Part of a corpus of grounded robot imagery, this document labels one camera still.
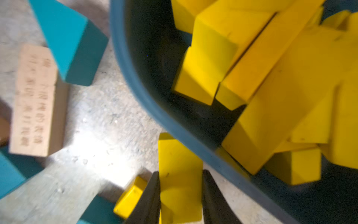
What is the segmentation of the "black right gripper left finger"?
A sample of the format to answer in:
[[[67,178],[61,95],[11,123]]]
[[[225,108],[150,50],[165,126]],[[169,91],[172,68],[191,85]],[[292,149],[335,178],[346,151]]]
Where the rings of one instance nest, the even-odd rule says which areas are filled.
[[[147,184],[141,198],[125,224],[158,224],[160,217],[160,181],[159,172],[155,171]]]

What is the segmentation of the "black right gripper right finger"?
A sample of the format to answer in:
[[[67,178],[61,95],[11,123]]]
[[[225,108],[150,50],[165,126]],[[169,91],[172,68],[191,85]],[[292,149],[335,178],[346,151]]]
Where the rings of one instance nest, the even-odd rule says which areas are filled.
[[[205,224],[241,224],[208,170],[202,172],[202,208]]]

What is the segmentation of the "yellow angled block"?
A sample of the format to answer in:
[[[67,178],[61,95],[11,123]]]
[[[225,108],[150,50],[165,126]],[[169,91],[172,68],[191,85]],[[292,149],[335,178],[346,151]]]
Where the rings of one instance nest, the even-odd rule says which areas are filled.
[[[158,139],[161,224],[202,220],[203,161],[169,133]]]

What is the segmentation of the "yellow bar block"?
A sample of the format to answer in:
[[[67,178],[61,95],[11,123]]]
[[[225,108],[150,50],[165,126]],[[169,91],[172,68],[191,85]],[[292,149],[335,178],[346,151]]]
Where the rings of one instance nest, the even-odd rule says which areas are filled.
[[[196,16],[215,0],[171,0],[176,29],[192,34]]]

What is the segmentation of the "yellow rectangular block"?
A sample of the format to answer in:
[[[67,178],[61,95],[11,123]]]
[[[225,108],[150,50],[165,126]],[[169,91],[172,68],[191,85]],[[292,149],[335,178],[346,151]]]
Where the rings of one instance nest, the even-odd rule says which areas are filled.
[[[264,168],[288,185],[321,179],[321,149],[318,147],[274,154]]]

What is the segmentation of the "large yellow block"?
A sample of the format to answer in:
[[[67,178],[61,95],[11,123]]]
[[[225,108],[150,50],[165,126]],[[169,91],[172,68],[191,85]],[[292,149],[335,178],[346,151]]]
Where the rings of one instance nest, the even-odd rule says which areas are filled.
[[[358,37],[323,26],[292,42],[222,146],[256,174],[311,110],[358,65]]]

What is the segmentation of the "long yellow block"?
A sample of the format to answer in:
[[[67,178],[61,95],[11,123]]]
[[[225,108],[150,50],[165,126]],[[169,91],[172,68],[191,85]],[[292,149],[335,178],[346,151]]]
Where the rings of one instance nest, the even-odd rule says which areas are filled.
[[[294,1],[278,12],[220,83],[216,100],[229,110],[247,104],[324,1]]]

